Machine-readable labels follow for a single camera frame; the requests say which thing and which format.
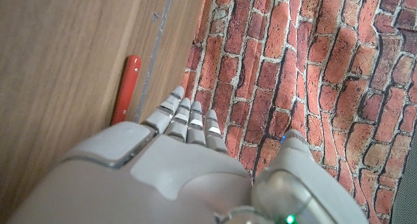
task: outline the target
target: robot finger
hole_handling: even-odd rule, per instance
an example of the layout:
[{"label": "robot finger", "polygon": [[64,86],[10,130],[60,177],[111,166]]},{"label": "robot finger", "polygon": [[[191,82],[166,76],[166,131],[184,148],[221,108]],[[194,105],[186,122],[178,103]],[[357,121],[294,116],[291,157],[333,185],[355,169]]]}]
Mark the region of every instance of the robot finger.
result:
[{"label": "robot finger", "polygon": [[169,94],[166,100],[142,122],[142,124],[150,126],[155,129],[157,133],[164,133],[171,122],[172,116],[177,111],[183,96],[184,89],[178,86],[171,94]]},{"label": "robot finger", "polygon": [[227,154],[227,147],[222,138],[222,133],[220,132],[217,115],[212,109],[206,114],[205,135],[208,148]]},{"label": "robot finger", "polygon": [[190,116],[190,100],[185,98],[181,101],[177,112],[168,126],[166,135],[185,143],[187,136],[188,118]]},{"label": "robot finger", "polygon": [[194,101],[190,109],[190,119],[188,121],[187,143],[206,145],[203,133],[203,117],[201,116],[201,104]]}]

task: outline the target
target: robot fingertip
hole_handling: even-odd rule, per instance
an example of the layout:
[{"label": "robot fingertip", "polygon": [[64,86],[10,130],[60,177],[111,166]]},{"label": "robot fingertip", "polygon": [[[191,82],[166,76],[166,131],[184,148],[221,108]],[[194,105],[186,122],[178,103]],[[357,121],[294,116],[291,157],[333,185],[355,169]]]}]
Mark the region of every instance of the robot fingertip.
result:
[{"label": "robot fingertip", "polygon": [[191,105],[191,110],[201,112],[201,104],[198,101],[194,101]]},{"label": "robot fingertip", "polygon": [[212,119],[212,120],[217,121],[217,114],[215,110],[209,109],[206,113],[206,119]]},{"label": "robot fingertip", "polygon": [[184,97],[184,88],[181,86],[175,87],[175,89],[172,91],[172,94],[182,99],[182,97]]}]

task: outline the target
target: metal strip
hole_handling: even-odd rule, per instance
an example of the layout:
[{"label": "metal strip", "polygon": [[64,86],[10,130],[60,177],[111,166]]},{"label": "metal strip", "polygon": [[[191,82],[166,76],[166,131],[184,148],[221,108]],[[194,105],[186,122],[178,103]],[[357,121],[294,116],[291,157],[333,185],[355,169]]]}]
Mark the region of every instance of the metal strip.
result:
[{"label": "metal strip", "polygon": [[154,47],[152,49],[151,59],[149,61],[149,67],[146,72],[145,81],[143,82],[142,93],[139,98],[139,102],[137,104],[136,110],[135,110],[134,122],[139,122],[139,118],[142,114],[143,104],[145,104],[145,99],[146,99],[146,95],[147,95],[147,91],[149,87],[149,81],[151,80],[152,71],[155,65],[155,60],[158,55],[159,45],[161,44],[161,38],[164,32],[165,22],[167,19],[169,8],[171,6],[171,2],[172,0],[165,1],[164,11],[162,12],[161,24],[159,25],[158,35],[156,36]]}]

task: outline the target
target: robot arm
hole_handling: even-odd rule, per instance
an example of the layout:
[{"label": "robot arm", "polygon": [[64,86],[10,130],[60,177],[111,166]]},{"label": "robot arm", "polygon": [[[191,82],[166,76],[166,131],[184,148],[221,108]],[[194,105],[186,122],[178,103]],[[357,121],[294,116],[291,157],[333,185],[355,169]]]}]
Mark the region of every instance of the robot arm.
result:
[{"label": "robot arm", "polygon": [[216,113],[203,127],[201,104],[183,95],[177,87],[141,124],[116,124],[74,147],[9,222],[367,222],[294,130],[252,187],[227,155]]}]

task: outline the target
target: wood grain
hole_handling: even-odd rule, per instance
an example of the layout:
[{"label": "wood grain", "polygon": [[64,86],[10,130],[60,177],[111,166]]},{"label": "wood grain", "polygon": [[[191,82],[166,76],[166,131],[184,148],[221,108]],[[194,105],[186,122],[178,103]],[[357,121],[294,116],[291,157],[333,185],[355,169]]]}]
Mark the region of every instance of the wood grain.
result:
[{"label": "wood grain", "polygon": [[[146,66],[158,28],[152,13],[164,3],[0,0],[0,222],[57,158],[109,126],[124,59],[135,53]],[[154,85],[149,89],[156,101],[180,82],[197,21],[196,9],[190,7],[199,10],[199,3],[175,0],[171,5],[175,12],[168,17],[165,33],[179,35],[170,21],[185,20],[190,34],[161,45],[158,59],[182,57],[170,58],[177,63],[159,70],[173,69],[176,75],[160,90]]]},{"label": "wood grain", "polygon": [[[145,96],[145,104],[141,109],[140,122],[147,118],[177,85],[181,84],[202,3],[203,0],[172,0],[160,49],[149,82],[148,93]],[[134,33],[134,35],[137,35],[137,39],[133,40],[141,40],[143,38],[142,33],[140,31]],[[154,40],[147,40],[145,44],[146,46],[153,46]],[[135,43],[132,49],[140,50],[140,46],[142,46],[141,42]],[[187,47],[187,49],[173,50],[173,48],[180,48],[181,46]],[[142,59],[141,73],[130,103],[127,116],[129,120],[134,119],[136,105],[143,91],[141,84],[145,75],[142,72],[146,72],[149,67],[150,53],[144,53],[141,57],[145,57],[145,59]]]}]

